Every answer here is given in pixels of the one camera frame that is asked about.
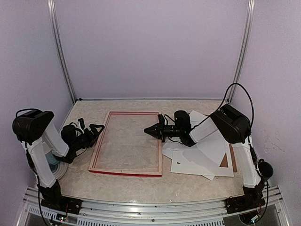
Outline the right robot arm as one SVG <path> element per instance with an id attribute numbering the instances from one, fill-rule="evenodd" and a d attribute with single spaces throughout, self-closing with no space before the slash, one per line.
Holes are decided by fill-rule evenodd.
<path id="1" fill-rule="evenodd" d="M 195 126 L 191 124 L 190 115 L 184 110 L 174 113 L 173 125 L 169 125 L 165 116 L 159 114 L 158 123 L 145 128 L 144 133 L 162 142 L 166 138 L 177 137 L 182 145 L 192 147 L 219 131 L 232 148 L 238 151 L 243 164 L 244 194 L 225 200 L 227 211 L 232 213 L 264 206 L 267 202 L 262 191 L 271 176 L 268 174 L 270 165 L 257 158 L 252 145 L 251 127 L 251 121 L 245 115 L 225 104 Z"/>

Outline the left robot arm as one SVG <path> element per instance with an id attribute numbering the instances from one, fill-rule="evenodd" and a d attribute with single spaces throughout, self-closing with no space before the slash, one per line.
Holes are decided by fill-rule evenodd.
<path id="1" fill-rule="evenodd" d="M 80 118 L 78 123 L 72 122 L 58 131 L 53 118 L 52 111 L 25 108 L 16 112 L 12 130 L 36 175 L 39 194 L 42 195 L 41 205 L 60 211 L 79 211 L 82 201 L 62 195 L 45 149 L 49 149 L 57 162 L 71 164 L 82 152 L 93 147 L 105 126 L 90 124 L 86 128 L 84 120 Z"/>

